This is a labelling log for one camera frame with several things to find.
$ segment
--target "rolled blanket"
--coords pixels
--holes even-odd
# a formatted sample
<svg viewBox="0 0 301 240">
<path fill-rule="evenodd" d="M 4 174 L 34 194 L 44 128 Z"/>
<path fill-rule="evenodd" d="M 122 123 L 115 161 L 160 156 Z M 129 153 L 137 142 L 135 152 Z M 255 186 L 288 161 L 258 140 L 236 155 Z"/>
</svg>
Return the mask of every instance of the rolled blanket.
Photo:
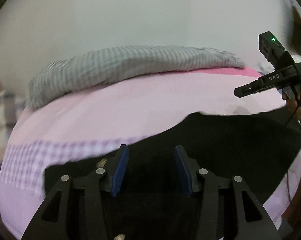
<svg viewBox="0 0 301 240">
<path fill-rule="evenodd" d="M 123 46 L 91 51 L 49 64 L 28 87 L 28 106 L 38 109 L 62 95 L 143 74 L 209 67 L 244 67 L 235 54 L 212 48 Z"/>
</svg>

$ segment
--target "black garment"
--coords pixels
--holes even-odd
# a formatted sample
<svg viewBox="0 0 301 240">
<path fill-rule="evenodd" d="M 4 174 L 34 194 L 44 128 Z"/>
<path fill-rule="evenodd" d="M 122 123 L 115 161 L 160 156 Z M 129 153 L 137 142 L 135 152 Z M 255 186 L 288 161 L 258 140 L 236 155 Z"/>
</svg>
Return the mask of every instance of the black garment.
<svg viewBox="0 0 301 240">
<path fill-rule="evenodd" d="M 288 118 L 285 107 L 247 116 L 193 113 L 171 129 L 130 145 L 121 192 L 116 198 L 104 198 L 110 234 L 116 236 L 123 230 L 131 237 L 128 239 L 191 239 L 201 201 L 200 195 L 185 199 L 177 194 L 179 181 L 172 153 L 178 144 L 217 176 L 242 176 L 264 203 L 301 148 L 301 127 L 292 121 L 286 128 L 283 123 Z M 47 168 L 46 192 L 62 175 L 89 174 L 101 158 Z M 222 232 L 219 225 L 218 237 Z"/>
</svg>

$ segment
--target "bed sheet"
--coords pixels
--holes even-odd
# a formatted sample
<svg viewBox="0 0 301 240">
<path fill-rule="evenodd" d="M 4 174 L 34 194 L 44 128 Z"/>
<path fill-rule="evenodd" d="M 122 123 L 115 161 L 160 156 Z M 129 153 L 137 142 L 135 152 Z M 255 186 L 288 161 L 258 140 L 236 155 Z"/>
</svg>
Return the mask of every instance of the bed sheet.
<svg viewBox="0 0 301 240">
<path fill-rule="evenodd" d="M 59 98 L 17 122 L 0 173 L 0 211 L 21 238 L 44 199 L 47 166 L 99 156 L 167 130 L 188 114 L 256 114 L 284 105 L 275 89 L 236 98 L 237 86 L 260 76 L 252 69 L 208 69 L 141 76 Z M 301 176 L 301 150 L 289 169 L 290 193 Z M 279 228 L 289 204 L 286 177 L 264 207 Z"/>
</svg>

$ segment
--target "person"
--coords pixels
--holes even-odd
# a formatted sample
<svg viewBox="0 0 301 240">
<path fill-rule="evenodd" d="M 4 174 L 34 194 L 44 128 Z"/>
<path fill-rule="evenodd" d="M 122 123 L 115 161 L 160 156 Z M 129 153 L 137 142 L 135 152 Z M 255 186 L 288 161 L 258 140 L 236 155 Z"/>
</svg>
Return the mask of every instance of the person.
<svg viewBox="0 0 301 240">
<path fill-rule="evenodd" d="M 282 99 L 286 101 L 289 112 L 293 114 L 297 107 L 297 101 L 295 99 L 289 99 L 284 93 L 282 94 Z M 301 106 L 298 107 L 296 113 L 294 114 L 294 118 L 297 120 L 301 119 Z"/>
</svg>

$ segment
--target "purple checkered pattern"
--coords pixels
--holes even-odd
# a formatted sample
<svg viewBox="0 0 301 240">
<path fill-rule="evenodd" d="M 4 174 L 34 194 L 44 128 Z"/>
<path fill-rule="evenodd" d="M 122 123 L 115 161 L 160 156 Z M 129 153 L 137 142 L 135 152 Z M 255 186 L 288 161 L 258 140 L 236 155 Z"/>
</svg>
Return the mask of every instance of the purple checkered pattern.
<svg viewBox="0 0 301 240">
<path fill-rule="evenodd" d="M 129 145 L 144 138 L 66 143 L 39 140 L 26 145 L 9 144 L 0 171 L 0 183 L 28 190 L 32 195 L 43 198 L 43 173 L 46 167 L 101 156 L 118 149 L 121 144 Z"/>
</svg>

